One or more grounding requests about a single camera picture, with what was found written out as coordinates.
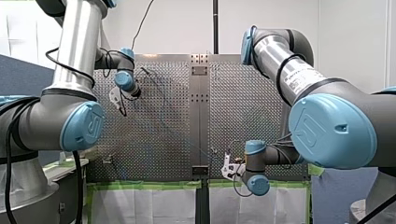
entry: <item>wire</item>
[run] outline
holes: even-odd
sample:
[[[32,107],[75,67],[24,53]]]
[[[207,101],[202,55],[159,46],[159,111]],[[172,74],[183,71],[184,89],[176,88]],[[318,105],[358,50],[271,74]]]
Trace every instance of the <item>wire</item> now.
[[[265,75],[265,73],[260,69],[259,64],[257,63],[256,60],[256,53],[254,51],[254,32],[256,31],[257,27],[255,25],[252,25],[250,28],[250,38],[251,38],[251,42],[250,42],[250,47],[251,47],[251,57],[253,58],[253,62],[254,65],[256,66],[257,70],[260,72],[260,74],[262,74],[262,76],[264,76],[265,78],[269,78],[267,75]]]
[[[0,116],[6,113],[9,109],[22,105],[23,108],[17,112],[12,121],[9,123],[6,133],[6,154],[7,154],[7,170],[6,170],[6,189],[5,189],[5,206],[8,220],[11,224],[17,224],[17,221],[12,214],[11,203],[10,203],[10,192],[11,192],[11,177],[12,177],[12,152],[11,152],[11,135],[12,130],[14,130],[14,126],[21,117],[21,114],[29,108],[31,105],[37,103],[39,101],[36,97],[26,97],[20,100],[14,101],[9,105],[5,105],[0,110]]]
[[[69,65],[66,65],[66,64],[64,64],[64,63],[60,63],[60,62],[56,61],[54,58],[52,58],[52,57],[50,56],[51,53],[53,53],[53,52],[55,52],[55,51],[57,51],[57,50],[59,50],[59,48],[51,49],[51,50],[47,51],[47,52],[46,52],[46,57],[47,57],[50,61],[52,61],[53,63],[56,63],[56,64],[58,64],[59,66],[65,68],[65,69],[68,69],[68,70],[70,70],[70,71],[72,71],[72,72],[78,73],[78,74],[80,74],[80,75],[86,77],[87,79],[89,79],[89,80],[91,81],[92,88],[93,88],[93,87],[95,86],[95,79],[93,79],[93,77],[92,77],[91,75],[88,75],[87,73],[78,71],[76,68],[71,67],[71,66],[69,66]]]
[[[288,133],[288,134],[286,134],[285,136],[282,136],[282,137],[276,139],[276,141],[278,142],[278,141],[281,141],[281,140],[283,140],[283,139],[285,139],[285,138],[288,138],[288,137],[291,137],[291,133]]]
[[[243,197],[243,198],[247,198],[247,197],[250,197],[250,196],[253,194],[253,192],[250,192],[250,194],[242,194],[242,193],[240,193],[240,192],[238,191],[238,189],[236,188],[236,185],[235,185],[236,176],[238,175],[238,171],[239,171],[239,168],[241,168],[242,163],[244,163],[244,162],[242,161],[242,162],[239,164],[238,168],[236,168],[235,175],[233,176],[233,190],[235,190],[235,192],[236,192],[239,196],[241,196],[241,197]]]
[[[228,154],[231,153],[231,146],[232,146],[234,143],[236,143],[236,142],[241,142],[241,140],[234,139],[233,141],[231,141],[231,143],[230,143],[230,144],[228,145],[228,147],[227,147],[227,153],[228,153]]]
[[[123,58],[127,59],[128,61],[130,61],[134,65],[134,59],[129,57],[128,55],[122,53],[121,51],[118,51],[118,50],[107,50],[107,49],[104,49],[104,48],[100,48],[100,50],[103,50],[106,53],[105,54],[105,63],[106,63],[106,67],[107,67],[108,71],[107,71],[107,74],[105,74],[105,69],[102,70],[104,78],[108,78],[110,76],[110,74],[111,74],[111,68],[113,67],[113,62],[114,62],[113,57],[111,56],[112,52],[118,53],[119,55],[121,55]],[[128,70],[128,71],[130,71],[132,73],[134,72],[133,70],[126,69],[126,68],[118,68],[118,70]],[[124,99],[133,102],[133,101],[136,101],[137,99],[139,99],[139,97],[136,97],[134,99],[129,99],[128,97],[126,97],[122,93],[122,90],[120,89],[120,101],[121,101],[121,106],[122,107],[120,107],[119,111],[124,117],[128,117],[128,114],[126,112],[126,106],[125,106],[125,103],[123,101]]]
[[[73,157],[76,164],[77,171],[77,185],[78,185],[78,207],[77,207],[77,215],[76,215],[76,224],[80,224],[82,222],[82,207],[83,207],[83,179],[82,179],[82,171],[81,171],[81,163],[79,161],[79,155],[77,151],[73,151]]]
[[[140,34],[140,30],[142,29],[143,22],[145,21],[147,15],[148,15],[148,13],[149,13],[149,9],[151,8],[151,5],[152,5],[153,2],[154,2],[154,0],[151,0],[151,2],[149,2],[149,4],[148,4],[148,8],[146,9],[145,16],[143,17],[142,21],[140,22],[139,29],[137,30],[137,33],[136,33],[136,35],[134,36],[134,41],[132,42],[132,47],[131,47],[131,49],[134,49],[134,42],[136,41],[137,37],[138,37],[139,34]]]
[[[169,103],[169,101],[166,100],[166,96],[165,96],[165,87],[163,85],[163,90],[161,90],[160,86],[158,85],[158,83],[152,78],[152,76],[150,75],[150,71],[147,68],[141,67],[142,71],[144,71],[147,75],[147,77],[149,77],[149,79],[154,83],[154,85],[156,86],[156,88],[158,89],[158,91],[161,93],[161,95],[163,96],[163,105],[161,107],[161,115],[160,115],[160,121],[161,124],[163,125],[163,127],[168,130],[173,136],[176,136],[178,138],[181,138],[182,140],[186,141],[190,146],[197,148],[202,154],[204,154],[207,158],[209,159],[214,159],[214,160],[218,160],[219,158],[217,156],[210,156],[209,154],[207,154],[206,152],[204,152],[200,147],[196,146],[195,144],[193,144],[187,137],[183,136],[183,133],[179,133],[176,131],[171,130],[165,123],[165,121],[163,120],[163,109],[165,106],[165,103]],[[159,79],[158,74],[155,71],[152,71],[152,74],[155,75],[157,77],[157,79]]]
[[[286,160],[288,160],[288,163],[289,163],[289,166],[287,166],[287,167],[282,166],[282,168],[284,168],[286,170],[291,169],[293,163],[291,162],[290,157],[282,149],[280,149],[279,147],[276,147],[274,144],[272,144],[270,146],[273,147],[278,152],[278,154],[277,154],[278,155],[278,162],[277,163],[280,164],[280,154],[282,154],[286,158]]]
[[[387,207],[389,207],[391,204],[393,204],[394,202],[396,202],[396,194],[393,195],[392,197],[390,197],[389,199],[387,199],[386,201],[384,201],[383,203],[381,203],[375,210],[373,210],[373,212],[371,212],[369,215],[367,215],[366,217],[364,217],[361,221],[359,221],[357,224],[363,224],[363,223],[367,223],[368,221],[370,221],[373,217],[375,217],[376,215],[378,215],[380,212],[382,212],[384,209],[386,209]]]

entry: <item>blue joint cap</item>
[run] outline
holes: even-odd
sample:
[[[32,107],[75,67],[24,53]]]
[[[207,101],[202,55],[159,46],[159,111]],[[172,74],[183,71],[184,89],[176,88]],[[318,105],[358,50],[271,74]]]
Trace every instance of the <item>blue joint cap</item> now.
[[[106,6],[108,7],[116,7],[117,1],[116,0],[104,0]]]
[[[129,48],[121,48],[121,53],[129,56],[130,58],[134,59],[134,51]]]
[[[245,31],[244,38],[242,40],[241,48],[241,63],[245,65],[252,65],[251,63],[251,45],[253,38],[250,36],[250,30]]]
[[[132,91],[134,89],[134,78],[126,71],[119,71],[114,77],[114,82],[123,91]]]
[[[376,153],[371,121],[358,107],[331,94],[299,100],[290,111],[289,129],[297,151],[317,166],[356,169]]]
[[[270,182],[265,175],[253,175],[247,181],[247,188],[256,196],[263,196],[270,190]]]
[[[104,119],[103,109],[98,103],[89,101],[81,104],[62,128],[61,149],[77,151],[93,147],[102,133]]]
[[[5,105],[8,103],[11,103],[13,101],[16,101],[18,99],[27,97],[25,95],[9,95],[9,96],[0,96],[0,105]]]
[[[265,150],[267,145],[262,140],[249,140],[245,143],[245,154],[253,155]]]
[[[383,91],[396,91],[396,86],[386,87]]]

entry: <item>perforated metal panel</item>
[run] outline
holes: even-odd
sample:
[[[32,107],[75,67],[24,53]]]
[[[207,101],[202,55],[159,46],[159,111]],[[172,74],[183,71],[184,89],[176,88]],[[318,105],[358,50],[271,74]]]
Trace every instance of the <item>perforated metal panel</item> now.
[[[108,78],[95,72],[94,93],[106,111],[106,123],[98,158],[89,166],[90,182],[191,179],[189,61],[188,55],[137,56],[134,73],[142,94],[134,102],[124,100],[126,118],[108,98],[115,71]]]
[[[191,167],[207,163],[210,177],[222,178],[219,170],[231,141],[271,143],[279,137],[281,100],[272,82],[241,65],[239,55],[208,56],[206,75],[193,74],[194,66],[191,55],[136,55],[134,73],[142,95],[134,102],[124,100],[126,118],[108,98],[115,71],[108,78],[95,72],[94,92],[106,111],[106,123],[97,158],[88,167],[89,182],[191,180]],[[200,150],[218,159],[202,160]],[[233,157],[243,157],[243,151],[243,144],[234,145]],[[267,174],[300,180],[307,169],[271,166]]]
[[[220,169],[227,146],[233,140],[232,156],[243,158],[244,143],[262,139],[273,143],[280,136],[281,99],[274,83],[262,77],[252,66],[240,63],[239,55],[210,57],[210,155],[211,178],[221,178]],[[306,165],[267,166],[266,174],[275,180],[304,180]]]

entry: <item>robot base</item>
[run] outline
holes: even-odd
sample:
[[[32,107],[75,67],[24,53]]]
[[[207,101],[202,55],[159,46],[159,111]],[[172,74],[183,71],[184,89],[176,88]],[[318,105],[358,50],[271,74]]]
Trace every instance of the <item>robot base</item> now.
[[[350,206],[349,224],[356,224],[376,209],[381,203],[396,194],[396,177],[378,171],[376,180],[366,200],[359,200]],[[373,217],[368,224],[393,224],[396,222],[396,203]]]
[[[51,183],[44,195],[26,201],[13,208],[13,214],[18,224],[59,224],[60,195],[58,185]],[[8,224],[6,210],[0,210],[0,223]]]

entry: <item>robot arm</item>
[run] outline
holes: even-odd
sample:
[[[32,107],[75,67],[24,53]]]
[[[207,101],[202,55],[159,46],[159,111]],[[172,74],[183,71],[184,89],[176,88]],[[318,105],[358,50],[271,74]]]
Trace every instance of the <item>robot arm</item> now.
[[[309,42],[297,31],[253,26],[245,32],[241,60],[271,79],[291,106],[289,129],[295,150],[283,151],[292,163],[305,160],[336,169],[395,166],[394,91],[367,94],[341,78],[326,78],[313,68]],[[271,151],[264,142],[247,142],[246,171],[240,175],[256,195],[269,188],[261,176],[265,164],[286,163],[270,156]]]
[[[39,99],[0,97],[0,178],[11,177],[8,166],[12,163],[12,185],[9,180],[9,189],[0,189],[0,200],[8,201],[6,207],[0,205],[1,223],[7,223],[7,217],[11,222],[11,209],[18,223],[59,222],[57,187],[48,187],[37,151],[75,152],[96,144],[104,111],[92,92],[94,69],[118,69],[117,88],[132,96],[140,94],[131,51],[98,51],[100,23],[110,2],[68,0],[65,7],[61,0],[37,0],[62,25],[62,38],[52,84]],[[27,217],[31,211],[42,214]]]

